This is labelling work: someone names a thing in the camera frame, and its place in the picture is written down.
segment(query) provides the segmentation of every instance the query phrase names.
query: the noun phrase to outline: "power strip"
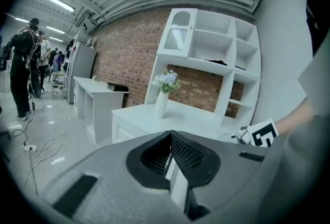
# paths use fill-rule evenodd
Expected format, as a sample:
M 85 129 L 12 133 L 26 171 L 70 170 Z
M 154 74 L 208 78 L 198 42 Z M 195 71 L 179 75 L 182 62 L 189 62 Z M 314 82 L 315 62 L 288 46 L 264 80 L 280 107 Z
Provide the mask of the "power strip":
M 23 146 L 24 151 L 30 151 L 30 148 L 31 148 L 32 152 L 35 152 L 37 150 L 37 146 L 33 145 L 33 144 L 28 144 L 28 145 Z

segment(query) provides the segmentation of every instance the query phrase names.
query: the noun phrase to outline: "white floor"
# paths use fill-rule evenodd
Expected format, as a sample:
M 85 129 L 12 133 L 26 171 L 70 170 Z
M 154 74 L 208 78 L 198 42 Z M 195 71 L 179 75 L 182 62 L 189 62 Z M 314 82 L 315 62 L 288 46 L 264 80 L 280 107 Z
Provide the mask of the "white floor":
M 91 152 L 111 144 L 111 136 L 109 136 L 109 140 L 104 143 L 96 144 L 93 136 L 84 128 L 84 121 L 76 117 L 73 105 L 68 104 L 59 94 L 55 95 L 54 99 L 51 100 L 51 84 L 48 83 L 48 79 L 45 81 L 44 87 L 46 92 L 40 99 L 34 99 L 36 106 L 35 116 L 26 129 L 26 134 L 29 139 L 27 141 L 28 144 L 37 145 L 37 148 L 40 149 L 47 140 L 55 138 L 65 132 L 76 131 L 61 136 L 54 141 L 50 148 L 41 151 L 40 155 L 31 159 L 32 164 L 35 165 L 41 159 L 54 154 L 62 145 L 57 154 L 40 162 L 35 168 L 35 177 L 39 193 L 61 172 L 77 163 Z M 8 93 L 0 92 L 0 106 L 3 110 L 2 114 L 0 114 L 0 131 L 13 131 L 14 129 L 25 128 L 27 122 L 32 118 L 32 114 L 30 114 L 27 122 L 17 121 L 16 105 L 10 91 Z M 8 163 L 8 168 L 15 181 L 23 186 L 31 168 L 29 154 L 22 149 L 24 141 L 24 134 L 18 137 L 12 137 L 10 141 L 7 137 L 0 138 L 0 147 L 3 153 L 11 160 Z M 31 156 L 35 156 L 38 153 L 39 151 L 31 152 Z M 29 175 L 26 188 L 33 191 L 35 190 L 32 173 Z

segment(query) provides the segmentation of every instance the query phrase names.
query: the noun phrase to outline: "white sneaker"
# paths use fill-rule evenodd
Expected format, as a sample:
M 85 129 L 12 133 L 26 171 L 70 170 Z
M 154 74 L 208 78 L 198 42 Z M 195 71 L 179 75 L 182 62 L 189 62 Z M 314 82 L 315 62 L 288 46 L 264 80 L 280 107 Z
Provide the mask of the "white sneaker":
M 26 121 L 26 120 L 27 120 L 27 117 L 26 117 L 26 116 L 24 116 L 24 117 L 18 117 L 18 116 L 17 116 L 17 120 Z

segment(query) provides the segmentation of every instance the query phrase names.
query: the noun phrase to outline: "brick wall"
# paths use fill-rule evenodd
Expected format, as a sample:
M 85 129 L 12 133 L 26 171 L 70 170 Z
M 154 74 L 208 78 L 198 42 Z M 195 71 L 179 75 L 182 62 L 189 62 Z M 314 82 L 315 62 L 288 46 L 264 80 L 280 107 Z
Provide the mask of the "brick wall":
M 166 8 L 138 13 L 93 33 L 97 36 L 97 54 L 92 75 L 98 75 L 103 82 L 128 86 L 129 96 L 124 107 L 144 103 L 158 44 L 170 12 L 171 9 Z M 186 67 L 169 67 L 179 74 L 183 83 L 170 99 L 207 111 L 215 110 L 222 76 Z M 226 115 L 235 117 L 236 112 L 233 106 Z
M 92 75 L 129 87 L 126 106 L 144 103 L 156 51 L 171 9 L 135 14 L 98 29 Z
M 169 99 L 214 112 L 222 83 L 222 76 L 191 68 L 168 65 L 181 80 L 181 88 L 171 91 Z

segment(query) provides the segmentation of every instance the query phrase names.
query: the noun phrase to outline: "white table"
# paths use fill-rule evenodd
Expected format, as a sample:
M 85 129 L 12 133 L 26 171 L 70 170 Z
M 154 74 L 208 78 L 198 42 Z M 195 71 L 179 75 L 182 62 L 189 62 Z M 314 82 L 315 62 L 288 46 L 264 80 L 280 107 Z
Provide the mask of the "white table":
M 214 113 L 172 100 L 168 101 L 162 119 L 154 116 L 154 109 L 155 104 L 143 104 L 112 111 L 112 143 L 166 130 L 185 131 L 214 140 L 233 132 L 221 127 L 221 119 Z
M 85 120 L 96 143 L 111 137 L 112 110 L 121 109 L 123 96 L 128 92 L 109 90 L 107 84 L 89 78 L 75 80 L 74 105 L 78 118 Z

